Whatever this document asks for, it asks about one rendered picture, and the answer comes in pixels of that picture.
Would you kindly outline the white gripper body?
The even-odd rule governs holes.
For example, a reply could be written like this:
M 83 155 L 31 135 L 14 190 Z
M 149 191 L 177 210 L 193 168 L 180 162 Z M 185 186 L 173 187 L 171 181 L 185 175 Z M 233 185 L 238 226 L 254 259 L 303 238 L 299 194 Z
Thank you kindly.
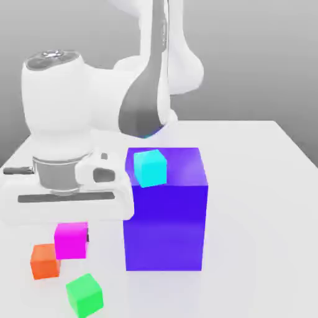
M 49 193 L 36 179 L 10 179 L 0 186 L 0 220 L 7 224 L 129 220 L 133 215 L 129 180 L 66 196 Z

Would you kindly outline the small magenta cube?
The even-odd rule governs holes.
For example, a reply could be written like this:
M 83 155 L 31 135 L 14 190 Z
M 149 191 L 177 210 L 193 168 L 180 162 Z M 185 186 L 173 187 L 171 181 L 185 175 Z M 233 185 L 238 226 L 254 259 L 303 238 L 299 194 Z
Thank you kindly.
M 54 233 L 57 260 L 85 259 L 88 247 L 88 223 L 59 223 Z

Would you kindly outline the small orange cube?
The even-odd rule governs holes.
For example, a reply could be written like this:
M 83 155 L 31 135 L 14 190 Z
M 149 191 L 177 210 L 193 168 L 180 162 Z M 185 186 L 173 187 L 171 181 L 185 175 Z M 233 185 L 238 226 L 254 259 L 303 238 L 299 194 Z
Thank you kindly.
M 34 245 L 30 266 L 34 280 L 59 277 L 61 261 L 56 258 L 55 245 Z

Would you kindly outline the small cyan cube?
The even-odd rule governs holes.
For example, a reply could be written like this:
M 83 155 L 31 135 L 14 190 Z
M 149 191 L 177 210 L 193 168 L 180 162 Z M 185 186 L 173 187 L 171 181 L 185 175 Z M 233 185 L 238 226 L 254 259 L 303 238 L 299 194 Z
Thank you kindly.
M 167 160 L 159 149 L 134 153 L 134 174 L 142 188 L 167 183 Z

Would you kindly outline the small green cube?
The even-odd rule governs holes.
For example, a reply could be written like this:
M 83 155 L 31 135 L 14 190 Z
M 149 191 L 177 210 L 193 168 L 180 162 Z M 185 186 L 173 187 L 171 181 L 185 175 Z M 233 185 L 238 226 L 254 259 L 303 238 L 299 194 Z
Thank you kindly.
M 66 293 L 77 318 L 86 318 L 104 307 L 102 288 L 90 273 L 67 283 Z

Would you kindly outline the large blue box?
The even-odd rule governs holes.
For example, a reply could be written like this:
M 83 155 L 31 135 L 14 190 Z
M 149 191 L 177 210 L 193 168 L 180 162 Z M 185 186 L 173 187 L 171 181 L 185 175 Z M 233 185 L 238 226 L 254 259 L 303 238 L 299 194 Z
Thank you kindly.
M 202 268 L 209 185 L 198 148 L 161 148 L 167 183 L 141 188 L 129 148 L 125 170 L 134 195 L 134 215 L 123 223 L 128 271 L 199 271 Z

